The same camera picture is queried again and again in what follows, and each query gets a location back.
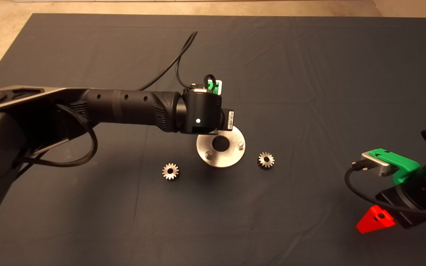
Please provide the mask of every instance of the metal disc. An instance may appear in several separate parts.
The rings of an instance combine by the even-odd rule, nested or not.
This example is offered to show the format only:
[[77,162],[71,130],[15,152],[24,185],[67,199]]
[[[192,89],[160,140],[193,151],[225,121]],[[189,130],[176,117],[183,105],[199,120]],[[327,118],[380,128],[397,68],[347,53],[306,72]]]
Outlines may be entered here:
[[[213,139],[223,136],[228,139],[230,146],[225,151],[213,148]],[[198,155],[209,165],[214,167],[229,167],[241,160],[246,150],[246,142],[241,131],[233,126],[232,131],[218,130],[218,135],[198,135],[196,138]]]

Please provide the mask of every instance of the metal gear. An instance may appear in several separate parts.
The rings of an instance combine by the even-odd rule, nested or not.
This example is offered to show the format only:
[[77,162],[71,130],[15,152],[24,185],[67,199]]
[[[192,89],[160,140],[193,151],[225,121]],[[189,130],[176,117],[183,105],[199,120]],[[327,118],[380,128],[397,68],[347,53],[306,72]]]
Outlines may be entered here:
[[259,165],[260,168],[265,170],[273,167],[274,163],[275,163],[274,157],[272,156],[272,154],[267,152],[261,153],[259,157],[257,158],[257,164]]
[[166,164],[162,169],[162,175],[166,180],[174,180],[179,174],[179,167],[173,163]]

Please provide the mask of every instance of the concrete floor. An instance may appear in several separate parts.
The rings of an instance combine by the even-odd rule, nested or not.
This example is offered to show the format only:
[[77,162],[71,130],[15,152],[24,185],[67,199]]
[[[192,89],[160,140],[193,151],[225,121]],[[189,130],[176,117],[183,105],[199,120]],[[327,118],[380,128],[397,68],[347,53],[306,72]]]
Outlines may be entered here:
[[32,13],[426,17],[426,0],[45,3],[0,0],[0,60]]

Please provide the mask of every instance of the cable connector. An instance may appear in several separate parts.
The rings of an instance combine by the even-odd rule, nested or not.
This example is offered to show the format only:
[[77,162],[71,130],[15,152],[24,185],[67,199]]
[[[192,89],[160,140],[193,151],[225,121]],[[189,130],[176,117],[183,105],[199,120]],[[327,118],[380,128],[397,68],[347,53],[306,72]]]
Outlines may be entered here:
[[355,171],[367,171],[369,169],[378,167],[378,164],[376,162],[371,161],[369,159],[354,161],[351,163],[351,165]]

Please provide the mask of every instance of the black cable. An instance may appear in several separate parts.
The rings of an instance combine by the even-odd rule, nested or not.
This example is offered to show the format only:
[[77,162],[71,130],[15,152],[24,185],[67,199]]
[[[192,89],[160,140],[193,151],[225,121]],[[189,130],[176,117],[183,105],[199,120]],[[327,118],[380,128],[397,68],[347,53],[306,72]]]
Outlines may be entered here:
[[372,203],[375,205],[379,205],[381,207],[383,207],[386,210],[389,211],[396,211],[396,212],[403,212],[406,214],[414,214],[414,215],[420,215],[420,216],[426,216],[426,211],[424,210],[415,210],[415,209],[410,209],[410,208],[406,208],[406,207],[399,207],[399,206],[394,206],[392,204],[389,204],[387,202],[383,202],[380,200],[376,200],[372,197],[369,197],[368,195],[364,194],[363,192],[360,192],[359,190],[357,190],[355,187],[353,187],[353,185],[351,184],[350,181],[350,177],[351,174],[355,171],[361,171],[363,167],[359,167],[356,165],[353,165],[350,169],[348,169],[348,171],[346,171],[345,173],[345,183],[348,186],[349,190],[351,190],[354,194],[358,195],[358,197]]
[[156,81],[158,81],[182,57],[182,55],[189,49],[189,47],[192,45],[193,40],[195,39],[197,33],[198,32],[193,32],[190,35],[190,37],[188,37],[187,42],[184,45],[184,47],[182,48],[182,50],[180,51],[180,53],[173,59],[173,61],[166,68],[164,68],[164,70],[162,70],[154,79],[149,81],[147,84],[138,88],[137,91],[143,91],[144,89],[147,89],[148,87],[152,86],[152,84],[154,84]]
[[[47,153],[47,150],[44,151],[43,153],[39,153],[36,157],[34,157],[35,159],[40,159],[44,154]],[[29,170],[29,168],[32,167],[32,165],[34,165],[33,163],[28,163],[24,168],[22,168],[21,170],[19,170],[19,172],[17,172],[16,175],[16,179],[18,179],[22,174],[24,174],[27,170]]]
[[211,79],[213,82],[211,91],[213,92],[214,88],[216,87],[216,78],[212,74],[208,74],[203,78],[203,86],[205,89],[208,89],[208,79]]
[[[193,32],[193,34],[190,35],[190,37],[188,37],[187,41],[185,42],[183,48],[185,48],[189,43],[192,44],[193,40],[195,40],[196,34],[198,32]],[[182,59],[182,57],[180,56],[179,59],[177,60],[177,65],[175,67],[175,75],[177,77],[177,81],[179,81],[180,85],[182,85],[184,88],[186,89],[191,89],[192,86],[185,84],[182,79],[180,78],[180,74],[179,74],[179,67],[180,67],[180,60]]]
[[54,162],[54,161],[41,160],[40,157],[39,158],[23,157],[23,158],[17,158],[16,161],[21,163],[40,164],[40,165],[54,166],[54,167],[73,167],[73,166],[83,165],[87,163],[88,161],[90,161],[91,158],[93,158],[96,151],[98,150],[98,140],[96,138],[95,132],[93,131],[93,128],[91,128],[91,126],[89,125],[88,120],[84,116],[82,116],[80,113],[78,113],[77,111],[69,107],[66,107],[61,104],[56,104],[56,106],[62,111],[71,115],[73,118],[75,118],[80,123],[80,125],[88,132],[92,142],[91,148],[88,151],[88,153],[77,160],[73,160],[69,162]]

